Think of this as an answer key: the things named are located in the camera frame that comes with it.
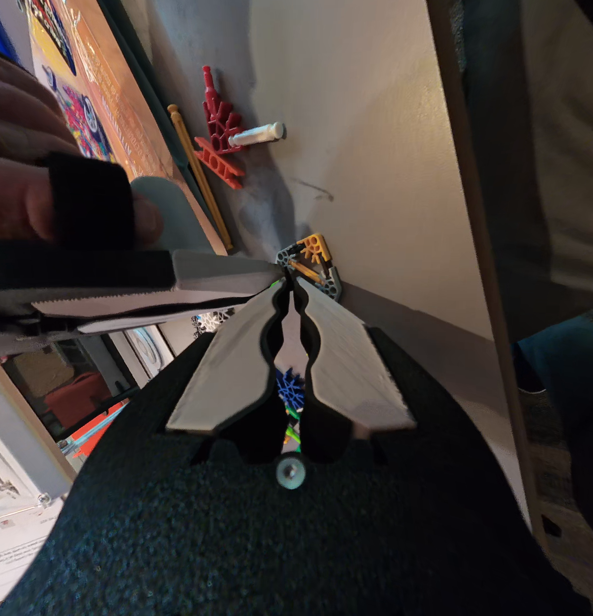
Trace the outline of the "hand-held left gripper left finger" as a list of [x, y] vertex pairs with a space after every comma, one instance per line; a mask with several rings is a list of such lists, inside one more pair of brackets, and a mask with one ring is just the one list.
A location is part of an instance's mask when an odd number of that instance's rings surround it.
[[276, 281], [219, 327], [169, 417], [167, 431], [211, 434], [272, 395], [290, 295], [287, 280]]

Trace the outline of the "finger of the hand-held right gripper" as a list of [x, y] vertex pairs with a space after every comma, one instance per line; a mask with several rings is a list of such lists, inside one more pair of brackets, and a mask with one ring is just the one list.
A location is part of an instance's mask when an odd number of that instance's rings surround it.
[[199, 316], [202, 313], [223, 311], [238, 305], [244, 305], [247, 301], [200, 301], [186, 303], [179, 301], [170, 304], [156, 304], [124, 309], [123, 306], [110, 306], [98, 301], [85, 301], [77, 308], [80, 314], [78, 319], [84, 320], [84, 325], [78, 325], [77, 330], [82, 335], [99, 335], [114, 333], [160, 325], [162, 323], [183, 319], [184, 317]]
[[35, 301], [31, 305], [51, 317], [99, 319], [148, 309], [164, 313], [203, 308], [212, 303], [233, 305], [247, 300], [284, 277], [283, 268], [255, 259], [176, 250], [171, 253], [176, 281], [168, 290], [103, 291], [92, 297]]

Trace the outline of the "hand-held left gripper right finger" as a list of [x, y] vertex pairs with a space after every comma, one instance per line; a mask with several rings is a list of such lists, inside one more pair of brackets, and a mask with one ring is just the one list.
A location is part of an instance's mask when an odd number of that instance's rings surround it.
[[301, 278], [294, 290], [306, 303], [302, 319], [307, 318], [319, 336], [319, 351], [310, 366], [316, 398], [366, 432], [415, 429], [416, 420], [365, 323]]

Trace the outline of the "interlocked blue grey snowflake connectors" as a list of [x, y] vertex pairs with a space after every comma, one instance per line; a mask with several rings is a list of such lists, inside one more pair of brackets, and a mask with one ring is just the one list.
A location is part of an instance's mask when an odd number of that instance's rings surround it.
[[297, 412], [302, 409], [305, 402], [305, 381], [298, 373], [290, 368], [282, 372], [275, 369], [278, 394], [287, 409]]

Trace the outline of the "green rod with lime clip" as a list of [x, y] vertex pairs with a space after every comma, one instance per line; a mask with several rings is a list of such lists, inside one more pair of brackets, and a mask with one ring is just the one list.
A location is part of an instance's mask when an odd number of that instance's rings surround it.
[[292, 408], [288, 404], [285, 404], [285, 412], [288, 418], [288, 424], [286, 427], [283, 449], [282, 452], [287, 451], [301, 451], [301, 436], [300, 436], [300, 419], [302, 414], [302, 407]]

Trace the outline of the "yellow grey connector rod assembly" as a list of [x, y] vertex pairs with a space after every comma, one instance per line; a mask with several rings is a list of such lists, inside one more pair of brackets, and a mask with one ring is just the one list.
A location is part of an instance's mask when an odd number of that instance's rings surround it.
[[295, 280], [301, 278], [339, 303], [342, 284], [333, 257], [321, 234], [311, 234], [279, 250], [275, 264]]

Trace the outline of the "person's right hand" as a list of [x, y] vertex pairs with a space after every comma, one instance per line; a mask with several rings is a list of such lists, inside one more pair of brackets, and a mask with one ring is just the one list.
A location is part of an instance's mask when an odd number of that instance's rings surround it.
[[82, 157], [48, 89], [0, 53], [0, 240], [131, 250], [164, 230], [157, 205], [117, 165]]

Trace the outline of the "grey round disc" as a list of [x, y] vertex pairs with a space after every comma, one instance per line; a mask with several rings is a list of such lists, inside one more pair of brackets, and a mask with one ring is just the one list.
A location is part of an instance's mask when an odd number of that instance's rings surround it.
[[155, 326], [128, 329], [124, 335], [149, 379], [157, 376], [172, 360]]

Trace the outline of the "white snowflake connector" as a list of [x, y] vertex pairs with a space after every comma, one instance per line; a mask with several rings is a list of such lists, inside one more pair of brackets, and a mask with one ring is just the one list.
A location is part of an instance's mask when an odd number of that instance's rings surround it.
[[235, 313], [234, 308], [223, 311], [210, 311], [192, 317], [192, 325], [197, 334], [214, 333]]

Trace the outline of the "long yellow rod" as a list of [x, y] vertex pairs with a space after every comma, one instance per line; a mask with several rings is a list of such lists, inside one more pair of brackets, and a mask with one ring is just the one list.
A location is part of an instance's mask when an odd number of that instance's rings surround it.
[[223, 245], [227, 251], [231, 251], [233, 250], [231, 236], [225, 225], [220, 209], [216, 203], [215, 197], [210, 188], [205, 172], [202, 169], [201, 160], [196, 155], [197, 151], [193, 146], [192, 139], [190, 138], [190, 135], [187, 131], [184, 119], [180, 114], [179, 108], [176, 104], [169, 104], [167, 107], [167, 111], [169, 113], [172, 124], [177, 132], [179, 140], [183, 146], [183, 149], [185, 150], [185, 154], [189, 160], [194, 177], [205, 200], [205, 203], [209, 208], [209, 211], [211, 213], [215, 226], [217, 227], [217, 231], [219, 236], [221, 237]]

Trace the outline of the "orange connector piece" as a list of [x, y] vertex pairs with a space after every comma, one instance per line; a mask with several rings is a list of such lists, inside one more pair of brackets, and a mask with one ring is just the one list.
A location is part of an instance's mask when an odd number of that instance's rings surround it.
[[215, 152], [211, 143], [204, 137], [195, 137], [194, 142], [199, 146], [195, 150], [195, 156], [210, 169], [217, 177], [222, 179], [231, 189], [243, 188], [242, 178], [245, 171], [227, 156]]

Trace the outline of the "white rod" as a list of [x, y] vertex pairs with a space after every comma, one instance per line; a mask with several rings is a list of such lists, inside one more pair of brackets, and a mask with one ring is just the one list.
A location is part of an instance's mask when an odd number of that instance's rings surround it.
[[279, 141], [285, 138], [286, 127], [282, 122], [258, 126], [228, 137], [233, 148], [244, 148], [259, 143]]

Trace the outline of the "instruction booklet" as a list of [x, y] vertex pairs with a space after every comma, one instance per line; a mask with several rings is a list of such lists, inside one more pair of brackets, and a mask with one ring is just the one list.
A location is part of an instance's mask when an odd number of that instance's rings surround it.
[[166, 105], [116, 31], [110, 1], [20, 1], [33, 69], [56, 98], [81, 153], [157, 176], [185, 193], [212, 249], [226, 255]]

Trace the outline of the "dark teal cloth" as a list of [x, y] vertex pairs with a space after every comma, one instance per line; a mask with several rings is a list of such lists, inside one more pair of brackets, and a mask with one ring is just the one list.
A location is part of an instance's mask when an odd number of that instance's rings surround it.
[[511, 345], [519, 389], [546, 392], [559, 412], [572, 492], [593, 530], [593, 317], [585, 313]]

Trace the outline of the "white printed paper sheet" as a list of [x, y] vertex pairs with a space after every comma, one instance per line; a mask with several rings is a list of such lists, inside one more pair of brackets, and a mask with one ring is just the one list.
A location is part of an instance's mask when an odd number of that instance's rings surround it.
[[59, 498], [47, 507], [0, 518], [0, 602], [35, 559], [63, 508]]

